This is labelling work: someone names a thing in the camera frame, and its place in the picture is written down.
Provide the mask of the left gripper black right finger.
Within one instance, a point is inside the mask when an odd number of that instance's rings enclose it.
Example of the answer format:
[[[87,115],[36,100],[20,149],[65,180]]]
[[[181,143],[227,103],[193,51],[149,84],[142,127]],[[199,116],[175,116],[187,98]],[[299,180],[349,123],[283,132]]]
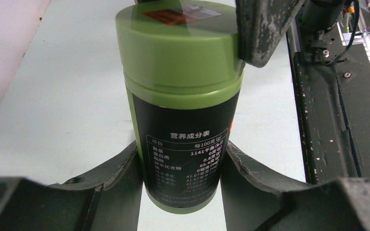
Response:
[[[229,231],[370,231],[370,179],[304,183],[229,142],[221,192]]]

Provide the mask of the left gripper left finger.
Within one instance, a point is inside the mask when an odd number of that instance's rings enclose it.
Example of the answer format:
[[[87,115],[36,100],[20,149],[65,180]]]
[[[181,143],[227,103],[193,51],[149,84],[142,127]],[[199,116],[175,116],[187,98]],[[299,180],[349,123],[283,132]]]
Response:
[[[143,178],[136,143],[65,183],[0,177],[0,231],[135,231]]]

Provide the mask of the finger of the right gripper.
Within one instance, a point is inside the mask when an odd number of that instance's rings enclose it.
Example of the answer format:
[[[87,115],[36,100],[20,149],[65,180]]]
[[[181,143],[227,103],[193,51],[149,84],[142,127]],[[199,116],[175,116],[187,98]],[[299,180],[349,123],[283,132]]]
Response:
[[[303,0],[237,0],[238,56],[247,64],[264,67]]]

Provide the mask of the green pill bottle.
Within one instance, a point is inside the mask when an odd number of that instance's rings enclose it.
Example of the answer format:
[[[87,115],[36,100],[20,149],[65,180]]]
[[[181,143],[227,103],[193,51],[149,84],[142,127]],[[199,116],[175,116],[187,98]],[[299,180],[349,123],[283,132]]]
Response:
[[[146,192],[189,214],[214,197],[245,63],[234,7],[139,0],[115,17]]]

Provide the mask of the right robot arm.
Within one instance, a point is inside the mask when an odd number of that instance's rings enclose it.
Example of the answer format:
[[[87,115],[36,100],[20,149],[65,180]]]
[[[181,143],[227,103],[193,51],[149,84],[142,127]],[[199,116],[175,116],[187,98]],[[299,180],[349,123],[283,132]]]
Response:
[[[298,16],[310,31],[327,31],[336,23],[343,0],[237,0],[238,56],[265,66]]]

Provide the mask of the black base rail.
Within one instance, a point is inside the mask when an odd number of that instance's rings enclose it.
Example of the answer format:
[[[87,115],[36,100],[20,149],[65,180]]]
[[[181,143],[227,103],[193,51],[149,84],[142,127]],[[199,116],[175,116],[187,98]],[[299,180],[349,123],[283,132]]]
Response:
[[[370,178],[370,62],[364,44],[325,67],[310,46],[316,35],[291,26],[287,39],[306,181]]]

